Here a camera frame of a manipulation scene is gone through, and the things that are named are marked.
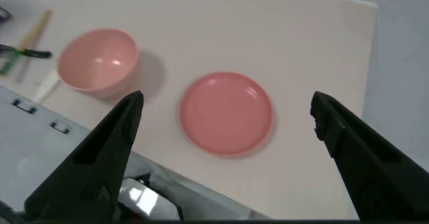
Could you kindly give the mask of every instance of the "black clip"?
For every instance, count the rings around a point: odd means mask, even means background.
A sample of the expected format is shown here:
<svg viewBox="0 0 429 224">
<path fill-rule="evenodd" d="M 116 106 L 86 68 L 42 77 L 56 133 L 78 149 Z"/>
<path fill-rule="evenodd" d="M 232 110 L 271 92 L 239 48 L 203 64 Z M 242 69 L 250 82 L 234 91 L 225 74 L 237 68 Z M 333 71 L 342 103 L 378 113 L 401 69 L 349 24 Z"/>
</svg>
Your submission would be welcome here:
<svg viewBox="0 0 429 224">
<path fill-rule="evenodd" d="M 21 109 L 22 111 L 25 111 L 26 113 L 29 113 L 29 114 L 34 114 L 38 110 L 35 107 L 28 107 L 27 109 L 22 108 L 19 106 L 20 103 L 21 103 L 20 99 L 15 99 L 15 100 L 13 100 L 12 105 Z"/>
<path fill-rule="evenodd" d="M 70 133 L 70 130 L 69 130 L 69 128 L 68 127 L 66 127 L 66 126 L 64 126 L 64 128 L 61 128 L 61 129 L 59 129 L 59 128 L 57 128 L 57 123 L 56 122 L 51 122 L 51 124 L 50 124 L 50 126 L 52 127 L 52 128 L 54 128 L 55 130 L 58 130 L 58 131 L 60 131 L 60 132 L 62 132 L 63 134 L 67 134 L 67 133 Z"/>
</svg>

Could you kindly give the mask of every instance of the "pink plate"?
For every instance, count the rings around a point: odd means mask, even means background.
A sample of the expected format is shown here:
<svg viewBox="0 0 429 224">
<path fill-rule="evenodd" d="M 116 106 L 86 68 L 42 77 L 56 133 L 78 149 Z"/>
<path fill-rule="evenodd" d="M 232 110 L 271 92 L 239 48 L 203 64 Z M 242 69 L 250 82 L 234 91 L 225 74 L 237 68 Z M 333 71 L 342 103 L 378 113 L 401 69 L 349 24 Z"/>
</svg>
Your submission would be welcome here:
<svg viewBox="0 0 429 224">
<path fill-rule="evenodd" d="M 267 93 L 241 74 L 220 72 L 198 79 L 180 106 L 185 134 L 200 148 L 222 156 L 242 155 L 269 135 L 273 109 Z"/>
</svg>

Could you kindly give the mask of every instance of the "pink bowl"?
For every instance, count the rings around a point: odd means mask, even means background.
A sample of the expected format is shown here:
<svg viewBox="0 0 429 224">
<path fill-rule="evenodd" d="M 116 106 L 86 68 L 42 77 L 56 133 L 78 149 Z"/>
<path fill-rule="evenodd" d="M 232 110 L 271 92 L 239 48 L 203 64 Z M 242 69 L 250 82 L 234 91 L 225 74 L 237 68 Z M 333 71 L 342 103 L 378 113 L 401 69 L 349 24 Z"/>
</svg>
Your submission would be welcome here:
<svg viewBox="0 0 429 224">
<path fill-rule="evenodd" d="M 74 90 L 111 97 L 129 88 L 138 77 L 139 48 L 120 30 L 87 32 L 67 45 L 58 61 L 61 80 Z"/>
</svg>

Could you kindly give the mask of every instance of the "table surface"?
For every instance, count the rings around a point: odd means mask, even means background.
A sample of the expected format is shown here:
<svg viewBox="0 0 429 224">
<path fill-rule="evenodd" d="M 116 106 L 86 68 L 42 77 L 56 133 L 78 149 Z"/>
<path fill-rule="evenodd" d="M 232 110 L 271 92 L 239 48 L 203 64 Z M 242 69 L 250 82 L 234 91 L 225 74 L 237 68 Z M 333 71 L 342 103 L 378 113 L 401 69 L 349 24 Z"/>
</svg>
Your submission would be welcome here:
<svg viewBox="0 0 429 224">
<path fill-rule="evenodd" d="M 28 17 L 20 21 L 20 29 L 29 27 L 34 20 L 30 18 L 37 19 L 44 8 L 52 8 L 54 18 L 38 48 L 55 55 L 76 35 L 98 27 L 117 27 L 135 38 L 143 66 L 136 88 L 147 101 L 134 151 L 270 217 L 347 218 L 349 197 L 334 162 L 314 135 L 308 112 L 317 90 L 361 114 L 373 5 L 351 0 L 0 0 L 0 4 L 13 7 L 17 17 Z M 12 31 L 0 32 L 2 43 L 19 40 L 20 32 Z M 18 66 L 0 84 L 32 98 L 54 66 L 54 59 L 32 59 L 21 80 L 16 81 L 21 74 Z M 275 107 L 269 143 L 247 158 L 202 152 L 188 143 L 177 120 L 186 87 L 203 74 L 226 70 L 255 79 Z M 91 129 L 116 101 L 59 86 L 44 105 Z"/>
</svg>

